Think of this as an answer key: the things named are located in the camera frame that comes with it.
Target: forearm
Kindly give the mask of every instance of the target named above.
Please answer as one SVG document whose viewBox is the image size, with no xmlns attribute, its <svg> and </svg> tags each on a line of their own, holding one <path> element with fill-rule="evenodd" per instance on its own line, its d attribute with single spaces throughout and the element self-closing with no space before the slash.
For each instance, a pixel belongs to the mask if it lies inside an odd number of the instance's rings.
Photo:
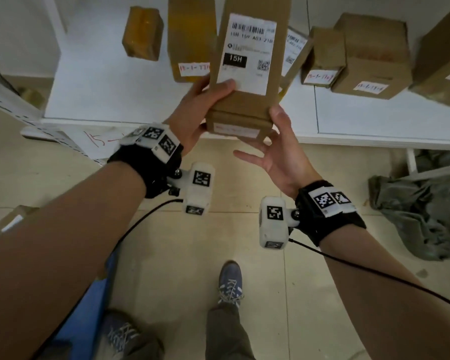
<svg viewBox="0 0 450 360">
<path fill-rule="evenodd" d="M 0 236 L 0 357 L 30 355 L 103 267 L 145 196 L 111 163 Z"/>
<path fill-rule="evenodd" d="M 322 252 L 420 282 L 366 230 L 344 226 Z M 347 313 L 373 360 L 450 359 L 450 313 L 431 295 L 331 259 L 327 266 Z"/>
</svg>

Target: shoelace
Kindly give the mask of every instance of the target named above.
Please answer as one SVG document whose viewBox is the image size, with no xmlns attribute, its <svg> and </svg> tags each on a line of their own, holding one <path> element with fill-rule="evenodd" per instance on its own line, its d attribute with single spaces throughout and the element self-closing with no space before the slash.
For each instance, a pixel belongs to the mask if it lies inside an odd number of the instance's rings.
<svg viewBox="0 0 450 360">
<path fill-rule="evenodd" d="M 110 328 L 108 340 L 117 352 L 122 352 L 125 350 L 125 345 L 136 336 L 138 336 L 137 331 L 130 323 L 126 323 L 116 331 Z"/>
<path fill-rule="evenodd" d="M 236 287 L 237 287 L 237 281 L 235 279 L 228 279 L 225 293 L 222 290 L 222 287 L 220 287 L 218 289 L 219 293 L 220 293 L 220 299 L 226 303 L 237 304 L 238 301 L 243 299 L 244 295 L 242 293 L 241 295 L 236 296 L 236 293 L 235 293 Z"/>
</svg>

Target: sneaker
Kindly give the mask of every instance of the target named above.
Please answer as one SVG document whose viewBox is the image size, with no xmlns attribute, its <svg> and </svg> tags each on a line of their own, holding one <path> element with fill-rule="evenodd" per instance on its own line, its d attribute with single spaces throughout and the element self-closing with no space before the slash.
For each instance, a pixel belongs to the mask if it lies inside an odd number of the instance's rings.
<svg viewBox="0 0 450 360">
<path fill-rule="evenodd" d="M 130 340 L 140 334 L 131 317 L 118 310 L 108 310 L 103 316 L 102 335 L 117 353 L 123 353 Z"/>
<path fill-rule="evenodd" d="M 218 303 L 231 303 L 240 308 L 240 300 L 244 297 L 242 291 L 242 272 L 240 266 L 233 260 L 228 260 L 222 266 L 218 277 Z"/>
</svg>

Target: gray pants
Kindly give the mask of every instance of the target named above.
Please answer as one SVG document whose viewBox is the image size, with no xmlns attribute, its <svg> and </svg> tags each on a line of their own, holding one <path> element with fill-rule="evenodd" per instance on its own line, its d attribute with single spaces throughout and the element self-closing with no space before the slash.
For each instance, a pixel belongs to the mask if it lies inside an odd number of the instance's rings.
<svg viewBox="0 0 450 360">
<path fill-rule="evenodd" d="M 207 315 L 205 360 L 255 360 L 250 340 L 240 324 L 238 308 L 221 303 Z M 132 339 L 125 347 L 124 360 L 162 360 L 164 351 L 151 331 Z"/>
</svg>

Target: small cardboard box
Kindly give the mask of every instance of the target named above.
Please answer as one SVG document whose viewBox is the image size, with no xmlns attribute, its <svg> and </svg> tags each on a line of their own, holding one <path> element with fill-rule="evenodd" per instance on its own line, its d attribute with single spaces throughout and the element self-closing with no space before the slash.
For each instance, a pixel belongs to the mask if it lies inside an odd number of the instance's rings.
<svg viewBox="0 0 450 360">
<path fill-rule="evenodd" d="M 130 7 L 122 45 L 129 57 L 157 61 L 164 22 L 156 8 Z"/>
<path fill-rule="evenodd" d="M 207 75 L 216 41 L 215 0 L 168 0 L 168 57 L 175 82 Z"/>
<path fill-rule="evenodd" d="M 233 78 L 236 89 L 207 113 L 210 133 L 263 140 L 278 102 L 291 0 L 225 0 L 210 86 Z"/>
<path fill-rule="evenodd" d="M 288 90 L 288 87 L 292 84 L 295 76 L 300 72 L 305 60 L 309 56 L 312 47 L 313 41 L 311 38 L 288 27 L 285 53 L 283 55 L 282 79 L 280 80 L 280 88 L 282 88 L 282 91 Z"/>
<path fill-rule="evenodd" d="M 334 28 L 345 35 L 346 67 L 332 92 L 388 100 L 412 84 L 404 22 L 344 13 Z"/>
<path fill-rule="evenodd" d="M 19 205 L 13 209 L 12 212 L 7 214 L 4 218 L 0 220 L 0 234 L 12 228 L 20 221 L 22 221 L 26 216 L 31 215 L 33 212 L 37 211 L 36 207 L 28 207 Z"/>
<path fill-rule="evenodd" d="M 450 12 L 422 38 L 410 90 L 450 106 Z"/>
<path fill-rule="evenodd" d="M 302 67 L 302 84 L 327 87 L 336 81 L 347 65 L 342 31 L 313 27 L 313 49 Z"/>
</svg>

